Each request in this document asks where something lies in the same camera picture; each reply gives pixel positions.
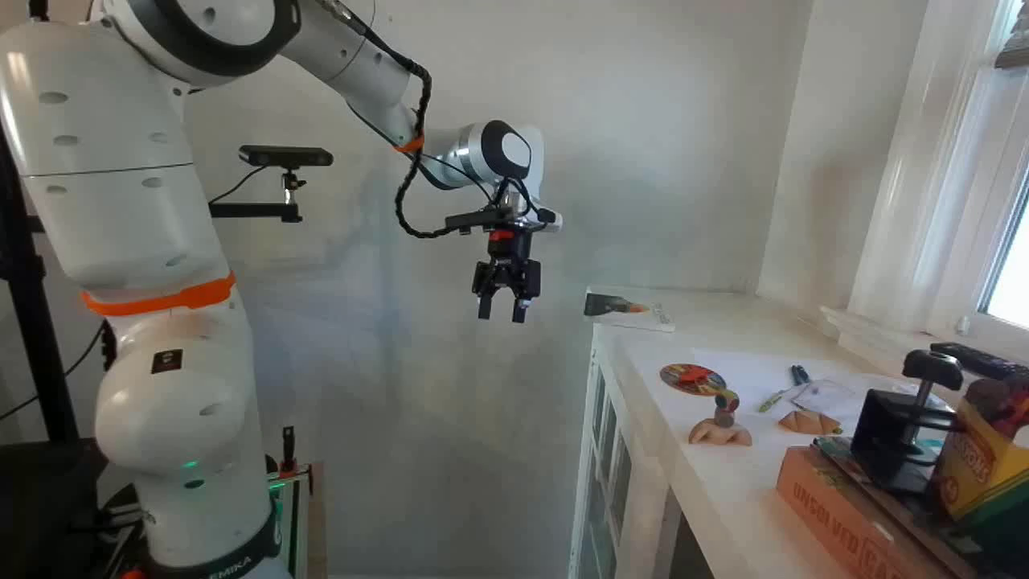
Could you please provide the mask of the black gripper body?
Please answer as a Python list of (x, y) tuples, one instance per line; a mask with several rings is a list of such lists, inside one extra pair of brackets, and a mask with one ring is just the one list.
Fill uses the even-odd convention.
[(529, 258), (529, 235), (525, 228), (493, 228), (490, 261), (477, 265), (472, 294), (478, 299), (507, 287), (519, 299), (539, 294), (539, 265)]

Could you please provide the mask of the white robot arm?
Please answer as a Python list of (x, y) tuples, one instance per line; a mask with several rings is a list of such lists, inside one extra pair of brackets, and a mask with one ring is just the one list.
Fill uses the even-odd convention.
[(425, 127), (430, 74), (345, 0), (99, 0), (79, 25), (4, 37), (4, 141), (62, 272), (110, 321), (95, 444), (142, 504), (148, 579), (289, 579), (259, 444), (253, 342), (182, 132), (182, 99), (295, 61), (439, 190), (482, 187), (455, 217), (487, 228), (472, 290), (539, 294), (529, 235), (542, 140), (502, 119)]

